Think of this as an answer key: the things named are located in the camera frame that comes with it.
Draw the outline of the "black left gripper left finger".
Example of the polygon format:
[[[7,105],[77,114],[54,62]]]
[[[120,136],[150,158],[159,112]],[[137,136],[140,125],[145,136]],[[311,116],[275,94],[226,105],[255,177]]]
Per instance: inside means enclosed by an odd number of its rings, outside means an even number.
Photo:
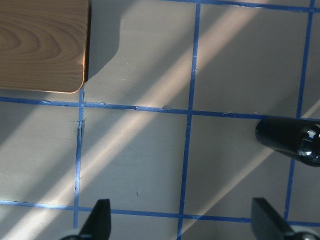
[[[108,240],[111,235],[111,207],[109,199],[99,199],[82,226],[80,240]]]

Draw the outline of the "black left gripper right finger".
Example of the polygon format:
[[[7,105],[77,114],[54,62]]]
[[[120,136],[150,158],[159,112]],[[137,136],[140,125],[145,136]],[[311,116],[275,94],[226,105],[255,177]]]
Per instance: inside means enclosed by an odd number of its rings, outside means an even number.
[[[251,201],[251,230],[256,240],[293,240],[295,231],[262,197]]]

